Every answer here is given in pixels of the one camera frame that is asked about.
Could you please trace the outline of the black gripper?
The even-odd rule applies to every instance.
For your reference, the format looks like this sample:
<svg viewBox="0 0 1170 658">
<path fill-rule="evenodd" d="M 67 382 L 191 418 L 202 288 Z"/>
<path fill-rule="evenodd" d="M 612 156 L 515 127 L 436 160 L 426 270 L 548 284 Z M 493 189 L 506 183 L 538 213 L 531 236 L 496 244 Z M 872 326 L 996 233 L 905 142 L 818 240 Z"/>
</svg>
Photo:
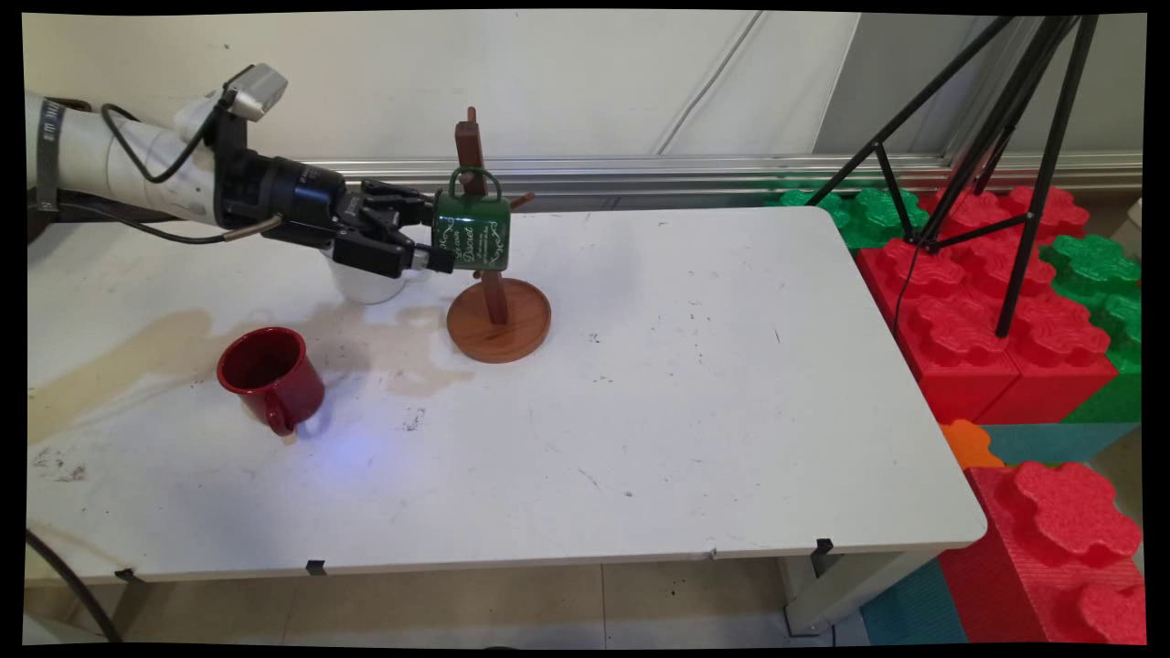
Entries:
<svg viewBox="0 0 1170 658">
<path fill-rule="evenodd" d="M 360 196 L 347 191 L 335 171 L 287 158 L 245 155 L 246 228 L 261 237 L 307 249 L 333 245 L 333 262 L 383 277 L 405 270 L 455 270 L 455 254 L 392 229 L 388 240 L 364 237 L 362 214 L 394 228 L 433 225 L 434 203 L 421 191 L 363 179 Z"/>
</svg>

